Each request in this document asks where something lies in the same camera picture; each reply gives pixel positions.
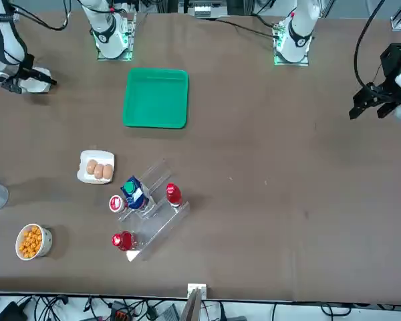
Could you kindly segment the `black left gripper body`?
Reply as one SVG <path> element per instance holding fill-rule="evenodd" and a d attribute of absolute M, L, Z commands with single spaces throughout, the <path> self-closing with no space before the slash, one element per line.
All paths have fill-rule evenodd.
<path fill-rule="evenodd" d="M 395 77 L 401 68 L 401 43 L 391 43 L 380 55 L 385 80 L 381 83 L 383 91 L 392 91 Z"/>

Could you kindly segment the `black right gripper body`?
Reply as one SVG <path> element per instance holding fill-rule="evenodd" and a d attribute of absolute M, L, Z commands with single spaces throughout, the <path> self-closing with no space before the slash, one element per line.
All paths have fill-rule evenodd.
<path fill-rule="evenodd" d="M 15 77 L 16 78 L 32 77 L 35 73 L 35 70 L 33 69 L 33 63 L 34 63 L 34 56 L 30 53 L 27 53 L 23 61 L 19 64 Z"/>

